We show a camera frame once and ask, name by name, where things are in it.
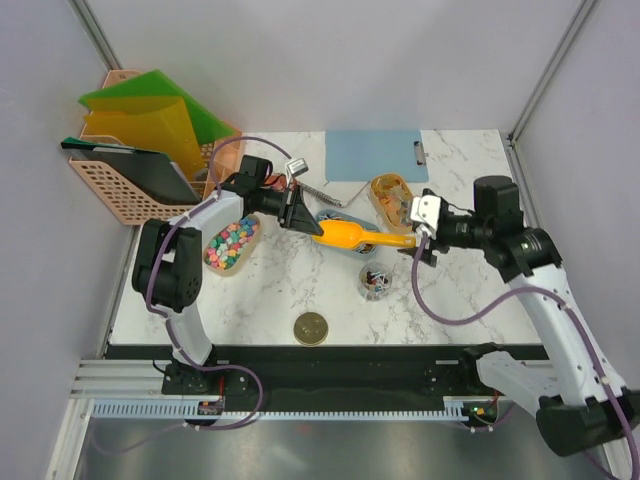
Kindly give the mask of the orange plastic scoop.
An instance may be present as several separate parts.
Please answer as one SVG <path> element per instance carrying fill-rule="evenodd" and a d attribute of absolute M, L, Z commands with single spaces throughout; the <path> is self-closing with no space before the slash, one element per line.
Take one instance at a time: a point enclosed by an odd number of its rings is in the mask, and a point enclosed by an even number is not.
<path fill-rule="evenodd" d="M 416 239 L 413 235 L 399 235 L 365 230 L 361 225 L 340 220 L 320 222 L 322 235 L 311 238 L 319 244 L 335 248 L 352 250 L 361 244 L 389 246 L 394 248 L 413 248 Z"/>

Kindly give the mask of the clear plastic jar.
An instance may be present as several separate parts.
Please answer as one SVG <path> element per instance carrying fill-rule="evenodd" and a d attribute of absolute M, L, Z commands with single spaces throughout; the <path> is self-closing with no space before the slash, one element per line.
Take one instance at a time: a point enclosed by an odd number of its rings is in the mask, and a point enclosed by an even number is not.
<path fill-rule="evenodd" d="M 385 265 L 370 262 L 358 275 L 358 291 L 365 301 L 378 301 L 385 297 L 392 286 L 392 272 Z"/>

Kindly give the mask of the blue tray of lollipops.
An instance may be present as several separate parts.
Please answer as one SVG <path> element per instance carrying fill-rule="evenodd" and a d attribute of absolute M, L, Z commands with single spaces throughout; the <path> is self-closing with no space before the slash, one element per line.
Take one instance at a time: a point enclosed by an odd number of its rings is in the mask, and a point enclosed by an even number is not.
<path fill-rule="evenodd" d="M 356 223 L 360 225 L 364 230 L 367 230 L 367 231 L 375 231 L 375 232 L 380 231 L 380 229 L 371 222 L 359 219 L 351 215 L 343 214 L 341 212 L 338 212 L 332 209 L 320 210 L 315 215 L 315 219 L 318 223 L 325 220 L 347 221 L 347 222 Z M 343 255 L 346 255 L 352 258 L 358 258 L 358 259 L 373 258 L 377 253 L 377 247 L 372 244 L 360 244 L 358 247 L 352 250 L 346 250 L 346 249 L 337 248 L 337 247 L 329 247 L 329 249 L 336 251 L 338 253 L 341 253 Z"/>

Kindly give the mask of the beige tray colourful candies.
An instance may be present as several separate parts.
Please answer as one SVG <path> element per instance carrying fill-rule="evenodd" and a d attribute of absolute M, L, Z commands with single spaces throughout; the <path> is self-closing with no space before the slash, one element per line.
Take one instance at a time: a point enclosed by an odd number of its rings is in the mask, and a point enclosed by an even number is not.
<path fill-rule="evenodd" d="M 228 225 L 205 246 L 205 268 L 219 276 L 236 274 L 251 257 L 261 234 L 261 222 L 255 214 Z"/>

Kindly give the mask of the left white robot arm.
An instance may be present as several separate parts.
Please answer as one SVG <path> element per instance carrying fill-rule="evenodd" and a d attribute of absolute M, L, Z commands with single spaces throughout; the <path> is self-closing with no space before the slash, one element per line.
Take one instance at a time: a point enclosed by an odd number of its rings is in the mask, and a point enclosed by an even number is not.
<path fill-rule="evenodd" d="M 297 177 L 308 171 L 302 158 L 285 163 L 286 185 L 266 185 L 273 164 L 245 156 L 240 169 L 216 187 L 209 197 L 168 220 L 144 223 L 132 274 L 132 287 L 149 312 L 159 315 L 173 344 L 173 356 L 188 365 L 185 382 L 198 393 L 208 393 L 219 382 L 219 369 L 209 363 L 212 343 L 197 308 L 202 287 L 202 254 L 211 238 L 250 214 L 277 220 L 283 229 L 321 235 L 323 229 L 304 203 Z"/>

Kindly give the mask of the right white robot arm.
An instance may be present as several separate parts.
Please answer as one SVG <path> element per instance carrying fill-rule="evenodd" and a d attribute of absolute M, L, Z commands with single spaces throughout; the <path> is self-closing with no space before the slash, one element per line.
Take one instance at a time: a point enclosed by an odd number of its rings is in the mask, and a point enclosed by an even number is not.
<path fill-rule="evenodd" d="M 415 264 L 433 266 L 451 248 L 483 253 L 507 285 L 506 293 L 467 318 L 473 323 L 507 299 L 521 302 L 551 363 L 543 374 L 486 343 L 465 349 L 458 381 L 467 392 L 496 390 L 527 411 L 558 456 L 624 439 L 639 424 L 639 393 L 607 360 L 575 304 L 561 255 L 549 234 L 526 225 L 518 186 L 506 176 L 473 184 L 474 208 L 456 215 L 450 203 L 426 189 L 408 218 L 420 243 Z"/>

